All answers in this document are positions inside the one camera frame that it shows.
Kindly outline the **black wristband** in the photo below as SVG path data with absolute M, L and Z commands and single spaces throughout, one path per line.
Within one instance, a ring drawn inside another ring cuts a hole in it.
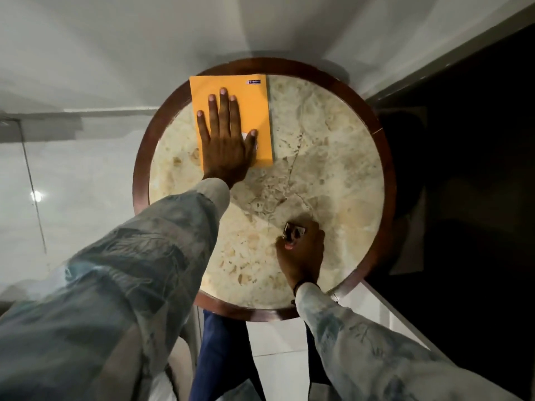
M 297 293 L 298 293 L 299 288 L 300 288 L 301 286 L 303 286 L 304 284 L 307 284 L 307 283 L 311 283 L 311 284 L 313 284 L 313 285 L 315 285 L 316 287 L 319 288 L 319 285 L 318 285 L 316 282 L 314 282 L 313 280 L 311 280 L 311 279 L 309 279 L 309 278 L 303 278 L 303 279 L 299 280 L 299 281 L 294 285 L 294 287 L 293 287 L 293 289 L 292 289 L 294 298 L 297 297 Z

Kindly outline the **orange paper envelope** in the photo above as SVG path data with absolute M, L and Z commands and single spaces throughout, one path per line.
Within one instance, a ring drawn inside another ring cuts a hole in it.
M 229 95 L 236 96 L 239 104 L 242 137 L 252 129 L 258 131 L 256 168 L 273 165 L 271 124 L 267 78 L 265 74 L 251 75 L 198 75 L 189 78 L 191 100 L 194 114 L 203 111 L 206 125 L 210 130 L 208 96 L 214 94 L 219 102 L 219 91 L 226 88 Z

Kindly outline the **round marble table wooden rim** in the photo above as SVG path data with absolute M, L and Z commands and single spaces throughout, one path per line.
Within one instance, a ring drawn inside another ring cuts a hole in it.
M 397 180 L 391 149 L 384 129 L 371 107 L 350 86 L 335 76 L 304 62 L 279 57 L 253 57 L 225 62 L 210 67 L 201 75 L 284 75 L 308 80 L 323 87 L 343 100 L 364 121 L 380 156 L 384 178 L 383 215 L 378 232 L 363 260 L 336 287 L 327 293 L 339 300 L 349 294 L 359 283 L 364 282 L 375 268 L 385 260 L 391 245 L 391 229 L 397 206 Z M 132 197 L 135 214 L 142 212 L 150 204 L 149 180 L 151 161 L 157 144 L 167 126 L 191 102 L 189 81 L 177 87 L 158 108 L 152 117 L 138 149 L 133 171 Z M 199 291 L 194 304 L 220 316 L 247 322 L 284 321 L 298 317 L 294 305 L 280 309 L 252 309 L 224 302 Z

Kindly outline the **person's right leg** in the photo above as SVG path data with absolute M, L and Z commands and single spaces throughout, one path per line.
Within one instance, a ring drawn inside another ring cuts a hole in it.
M 340 401 L 331 381 L 327 377 L 319 353 L 316 349 L 315 340 L 307 324 L 305 332 L 308 347 L 308 371 L 309 390 L 308 401 Z

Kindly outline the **person's left forearm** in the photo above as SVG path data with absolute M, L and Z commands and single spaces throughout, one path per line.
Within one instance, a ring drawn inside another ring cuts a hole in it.
M 165 197 L 43 280 L 0 283 L 0 401 L 148 401 L 188 319 L 230 189 Z

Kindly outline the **person's left leg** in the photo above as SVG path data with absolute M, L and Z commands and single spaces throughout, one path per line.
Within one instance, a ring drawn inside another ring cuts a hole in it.
M 203 311 L 189 401 L 266 401 L 245 321 Z

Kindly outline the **person's left hand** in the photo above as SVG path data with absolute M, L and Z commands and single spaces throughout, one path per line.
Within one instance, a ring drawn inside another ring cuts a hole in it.
M 210 137 L 209 145 L 202 145 L 203 179 L 220 179 L 233 188 L 242 182 L 254 161 L 245 158 L 239 104 L 236 96 L 229 95 L 231 134 L 219 134 L 219 102 L 214 94 L 208 96 Z

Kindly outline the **person's right forearm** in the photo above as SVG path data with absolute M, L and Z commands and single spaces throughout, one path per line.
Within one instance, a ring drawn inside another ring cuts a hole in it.
M 311 283 L 295 298 L 344 401 L 521 401 L 497 384 L 336 303 Z

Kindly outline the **person's leg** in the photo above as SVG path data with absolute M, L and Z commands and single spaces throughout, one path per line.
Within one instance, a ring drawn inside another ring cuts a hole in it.
M 315 340 L 307 324 L 305 332 L 308 347 L 308 371 L 309 390 L 308 401 L 340 401 L 331 381 L 327 377 L 319 353 L 316 349 Z
M 245 321 L 203 311 L 189 401 L 266 401 Z

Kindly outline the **small metal clip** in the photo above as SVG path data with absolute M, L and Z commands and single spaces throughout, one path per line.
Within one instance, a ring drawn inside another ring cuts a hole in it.
M 307 229 L 293 222 L 286 222 L 283 228 L 283 240 L 286 244 L 295 245 L 297 241 L 306 233 Z

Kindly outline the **person's right hand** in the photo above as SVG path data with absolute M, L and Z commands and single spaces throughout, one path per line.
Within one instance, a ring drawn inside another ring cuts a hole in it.
M 325 232 L 318 222 L 306 216 L 291 219 L 290 224 L 304 228 L 305 233 L 294 243 L 280 236 L 275 247 L 279 267 L 296 297 L 304 283 L 317 284 L 324 258 Z

